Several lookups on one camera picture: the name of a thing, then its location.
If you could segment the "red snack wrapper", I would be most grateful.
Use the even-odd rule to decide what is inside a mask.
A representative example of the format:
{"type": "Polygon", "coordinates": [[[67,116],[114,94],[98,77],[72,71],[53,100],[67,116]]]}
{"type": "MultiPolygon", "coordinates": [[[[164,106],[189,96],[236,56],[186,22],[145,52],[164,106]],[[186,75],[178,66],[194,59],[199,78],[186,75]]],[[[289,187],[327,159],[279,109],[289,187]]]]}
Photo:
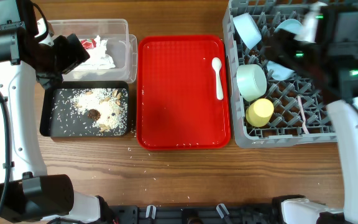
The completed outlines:
{"type": "Polygon", "coordinates": [[[87,49],[94,49],[96,47],[96,41],[94,39],[83,39],[80,40],[82,46],[87,49]]]}

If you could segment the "white napkin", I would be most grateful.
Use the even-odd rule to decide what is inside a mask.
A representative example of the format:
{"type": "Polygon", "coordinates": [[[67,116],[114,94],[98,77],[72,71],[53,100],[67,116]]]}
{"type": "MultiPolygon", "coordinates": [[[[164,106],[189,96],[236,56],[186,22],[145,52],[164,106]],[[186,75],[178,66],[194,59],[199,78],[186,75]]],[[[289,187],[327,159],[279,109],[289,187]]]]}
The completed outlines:
{"type": "Polygon", "coordinates": [[[107,54],[107,39],[102,39],[99,35],[92,38],[96,41],[94,49],[87,49],[90,58],[81,63],[75,70],[108,70],[115,68],[116,65],[110,55],[107,54]]]}

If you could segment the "light blue plate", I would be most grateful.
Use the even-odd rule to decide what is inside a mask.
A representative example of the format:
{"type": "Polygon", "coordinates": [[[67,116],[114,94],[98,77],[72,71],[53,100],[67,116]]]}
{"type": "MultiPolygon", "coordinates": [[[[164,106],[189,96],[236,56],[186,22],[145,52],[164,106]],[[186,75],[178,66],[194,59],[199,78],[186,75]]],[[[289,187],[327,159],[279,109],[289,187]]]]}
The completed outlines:
{"type": "MultiPolygon", "coordinates": [[[[278,32],[279,30],[283,29],[287,32],[290,32],[292,34],[298,35],[302,29],[302,24],[300,21],[296,19],[287,19],[283,22],[281,22],[277,28],[274,30],[274,32],[278,32]]],[[[278,63],[275,63],[273,61],[269,61],[267,63],[267,70],[273,70],[272,78],[277,81],[284,81],[289,78],[291,78],[294,74],[294,70],[291,70],[287,67],[284,67],[278,63]]]]}

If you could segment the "rice and food scraps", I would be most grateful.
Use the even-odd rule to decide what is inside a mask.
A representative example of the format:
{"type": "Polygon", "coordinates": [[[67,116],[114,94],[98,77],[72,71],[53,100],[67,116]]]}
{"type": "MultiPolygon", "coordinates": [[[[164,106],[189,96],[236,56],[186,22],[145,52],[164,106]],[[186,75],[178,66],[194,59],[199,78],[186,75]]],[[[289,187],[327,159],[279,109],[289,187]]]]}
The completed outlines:
{"type": "Polygon", "coordinates": [[[116,137],[127,133],[125,88],[63,88],[54,93],[51,137],[116,137]]]}

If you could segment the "green bowl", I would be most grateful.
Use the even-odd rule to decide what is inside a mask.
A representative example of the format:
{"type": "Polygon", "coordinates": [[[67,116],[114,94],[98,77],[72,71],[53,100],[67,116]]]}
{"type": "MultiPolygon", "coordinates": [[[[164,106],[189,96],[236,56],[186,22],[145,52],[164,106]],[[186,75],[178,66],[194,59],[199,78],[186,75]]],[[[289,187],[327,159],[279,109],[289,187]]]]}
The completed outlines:
{"type": "Polygon", "coordinates": [[[256,64],[240,65],[236,75],[239,92],[246,101],[254,101],[267,91],[267,79],[260,66],[256,64]]]}

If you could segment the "light blue bowl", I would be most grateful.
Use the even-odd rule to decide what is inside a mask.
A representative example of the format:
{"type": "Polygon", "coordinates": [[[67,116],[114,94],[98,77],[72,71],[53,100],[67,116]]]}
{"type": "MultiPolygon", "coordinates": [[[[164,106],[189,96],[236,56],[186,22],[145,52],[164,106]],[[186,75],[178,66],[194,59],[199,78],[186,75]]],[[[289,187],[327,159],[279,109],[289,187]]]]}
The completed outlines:
{"type": "Polygon", "coordinates": [[[233,18],[234,27],[248,49],[253,49],[261,40],[262,35],[249,13],[233,18]]]}

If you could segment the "white plastic fork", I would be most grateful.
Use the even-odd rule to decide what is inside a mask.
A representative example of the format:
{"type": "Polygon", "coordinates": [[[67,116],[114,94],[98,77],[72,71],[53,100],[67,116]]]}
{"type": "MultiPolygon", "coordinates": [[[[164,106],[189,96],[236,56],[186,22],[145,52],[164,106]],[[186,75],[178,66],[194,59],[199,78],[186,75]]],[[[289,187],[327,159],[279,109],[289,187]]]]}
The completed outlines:
{"type": "Polygon", "coordinates": [[[296,97],[296,99],[298,102],[298,107],[299,107],[299,111],[300,111],[301,118],[302,118],[302,125],[301,125],[302,130],[304,131],[305,134],[309,134],[308,128],[306,127],[306,116],[305,116],[305,112],[303,109],[303,104],[302,104],[300,95],[298,95],[296,97]]]}

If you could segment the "yellow cup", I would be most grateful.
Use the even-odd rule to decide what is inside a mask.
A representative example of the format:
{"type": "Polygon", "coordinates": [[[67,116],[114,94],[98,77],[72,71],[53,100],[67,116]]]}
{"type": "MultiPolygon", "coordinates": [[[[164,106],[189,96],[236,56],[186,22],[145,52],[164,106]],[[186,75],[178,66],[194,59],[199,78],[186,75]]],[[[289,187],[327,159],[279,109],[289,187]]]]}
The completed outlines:
{"type": "Polygon", "coordinates": [[[274,112],[273,103],[261,98],[252,103],[246,110],[246,120],[254,127],[265,126],[271,119],[274,112]]]}

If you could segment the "white plastic spoon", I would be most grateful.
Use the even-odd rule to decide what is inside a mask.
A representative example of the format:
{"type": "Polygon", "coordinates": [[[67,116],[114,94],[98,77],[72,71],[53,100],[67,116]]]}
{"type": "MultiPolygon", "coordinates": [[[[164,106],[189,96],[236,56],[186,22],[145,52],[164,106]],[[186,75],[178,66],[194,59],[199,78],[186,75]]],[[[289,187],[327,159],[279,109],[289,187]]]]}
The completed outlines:
{"type": "Polygon", "coordinates": [[[212,68],[215,72],[215,76],[216,76],[216,98],[218,100],[223,100],[224,94],[223,94],[223,88],[222,88],[221,78],[220,78],[222,62],[218,57],[215,57],[212,59],[211,66],[212,66],[212,68]]]}

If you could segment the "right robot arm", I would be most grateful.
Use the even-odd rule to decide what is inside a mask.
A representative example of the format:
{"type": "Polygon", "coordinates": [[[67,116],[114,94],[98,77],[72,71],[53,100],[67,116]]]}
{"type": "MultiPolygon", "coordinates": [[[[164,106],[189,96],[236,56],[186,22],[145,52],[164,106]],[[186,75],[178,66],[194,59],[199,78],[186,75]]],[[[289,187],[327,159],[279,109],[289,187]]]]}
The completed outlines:
{"type": "Polygon", "coordinates": [[[358,223],[358,6],[311,4],[299,34],[274,32],[268,60],[313,80],[334,127],[344,181],[344,208],[338,215],[311,202],[281,204],[285,223],[358,223]]]}

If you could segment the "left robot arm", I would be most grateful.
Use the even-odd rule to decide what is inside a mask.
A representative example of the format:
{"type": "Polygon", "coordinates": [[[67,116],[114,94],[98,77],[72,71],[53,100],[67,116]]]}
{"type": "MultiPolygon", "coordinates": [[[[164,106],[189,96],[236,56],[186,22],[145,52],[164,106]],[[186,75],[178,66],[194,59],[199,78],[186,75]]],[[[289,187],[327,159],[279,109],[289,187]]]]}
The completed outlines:
{"type": "Polygon", "coordinates": [[[115,223],[100,196],[75,192],[69,176],[48,175],[34,116],[35,85],[61,84],[89,58],[75,34],[39,29],[37,4],[0,1],[0,219],[12,223],[115,223]]]}

